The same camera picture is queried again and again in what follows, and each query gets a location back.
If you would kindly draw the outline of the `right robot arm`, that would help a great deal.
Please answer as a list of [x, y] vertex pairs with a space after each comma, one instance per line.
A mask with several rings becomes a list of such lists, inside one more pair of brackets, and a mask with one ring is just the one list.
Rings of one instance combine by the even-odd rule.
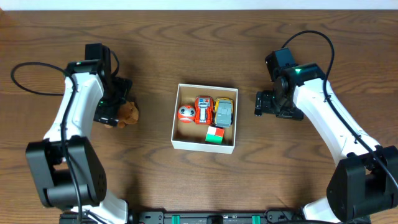
[[305, 219], [343, 223], [396, 208], [397, 148], [383, 147], [363, 131], [317, 64], [268, 63], [267, 68], [274, 86], [257, 94], [255, 114], [307, 117], [336, 165], [326, 197], [303, 207]]

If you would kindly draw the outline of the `orange toy ball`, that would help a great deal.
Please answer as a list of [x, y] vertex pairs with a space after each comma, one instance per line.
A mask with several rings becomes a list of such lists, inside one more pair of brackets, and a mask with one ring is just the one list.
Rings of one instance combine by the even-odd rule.
[[183, 123], [192, 123], [196, 117], [196, 110], [192, 105], [182, 105], [178, 109], [177, 118]]

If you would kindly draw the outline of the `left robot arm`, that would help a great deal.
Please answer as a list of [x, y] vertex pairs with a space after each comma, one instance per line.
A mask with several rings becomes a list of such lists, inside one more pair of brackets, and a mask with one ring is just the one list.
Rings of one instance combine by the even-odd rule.
[[45, 207], [76, 212], [75, 223], [84, 215], [98, 223], [127, 223], [127, 202], [107, 189], [90, 143], [96, 108], [112, 80], [111, 64], [71, 62], [64, 73], [65, 92], [53, 125], [25, 152], [39, 199]]

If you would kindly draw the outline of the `colourful puzzle cube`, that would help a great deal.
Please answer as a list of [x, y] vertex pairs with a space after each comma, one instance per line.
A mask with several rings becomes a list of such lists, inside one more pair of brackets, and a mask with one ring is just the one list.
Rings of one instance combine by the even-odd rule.
[[212, 144], [222, 144], [223, 137], [224, 137], [224, 129], [223, 128], [209, 126], [207, 133], [206, 133], [205, 141], [212, 143]]

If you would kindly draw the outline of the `red toy fire truck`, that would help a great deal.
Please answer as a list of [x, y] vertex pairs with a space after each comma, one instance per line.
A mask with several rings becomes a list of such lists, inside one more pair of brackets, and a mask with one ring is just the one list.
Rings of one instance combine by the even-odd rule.
[[214, 102], [210, 96], [198, 96], [195, 99], [195, 119], [196, 124], [207, 124], [213, 123], [213, 108]]

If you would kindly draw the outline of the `brown plush toy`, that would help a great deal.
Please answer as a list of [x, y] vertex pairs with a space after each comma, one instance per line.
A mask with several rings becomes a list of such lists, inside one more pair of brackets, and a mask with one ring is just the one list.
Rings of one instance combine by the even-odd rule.
[[117, 128], [125, 128], [127, 125], [136, 124], [139, 120], [139, 110], [135, 102], [126, 101], [122, 104], [115, 114], [109, 116], [113, 121], [118, 121]]

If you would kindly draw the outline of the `white cardboard box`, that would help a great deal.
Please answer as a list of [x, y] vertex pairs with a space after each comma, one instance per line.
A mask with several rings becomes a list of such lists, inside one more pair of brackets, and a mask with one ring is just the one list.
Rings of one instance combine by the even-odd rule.
[[[213, 99], [224, 97], [231, 98], [234, 101], [233, 122], [230, 127], [224, 129], [224, 136], [221, 144], [205, 141], [208, 131], [207, 125], [195, 123], [187, 124], [178, 120], [178, 109], [183, 105], [193, 105], [197, 96], [210, 96]], [[180, 83], [177, 87], [177, 96], [175, 100], [171, 143], [174, 149], [231, 154], [236, 142], [237, 115], [237, 88]]]

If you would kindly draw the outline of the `yellow grey toy car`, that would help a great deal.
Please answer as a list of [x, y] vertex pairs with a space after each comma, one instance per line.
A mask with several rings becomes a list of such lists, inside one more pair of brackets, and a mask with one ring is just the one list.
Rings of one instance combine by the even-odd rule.
[[214, 108], [214, 124], [228, 128], [233, 123], [234, 101], [231, 98], [217, 98]]

